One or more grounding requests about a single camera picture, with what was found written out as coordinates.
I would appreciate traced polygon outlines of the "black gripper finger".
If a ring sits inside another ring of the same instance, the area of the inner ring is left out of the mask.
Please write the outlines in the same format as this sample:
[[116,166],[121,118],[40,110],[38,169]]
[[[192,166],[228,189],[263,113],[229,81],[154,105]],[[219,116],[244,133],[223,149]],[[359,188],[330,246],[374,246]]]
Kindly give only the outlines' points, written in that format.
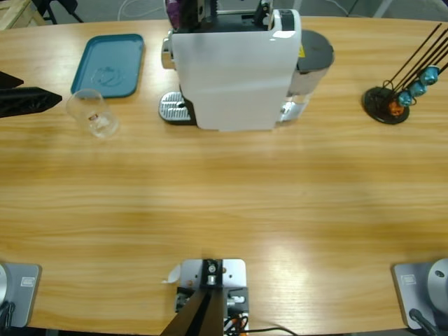
[[24,81],[10,74],[0,71],[0,89],[8,90],[22,85]]
[[1,117],[42,113],[62,101],[62,96],[39,87],[1,90]]
[[202,20],[202,1],[183,0],[180,4],[180,29],[195,29]]

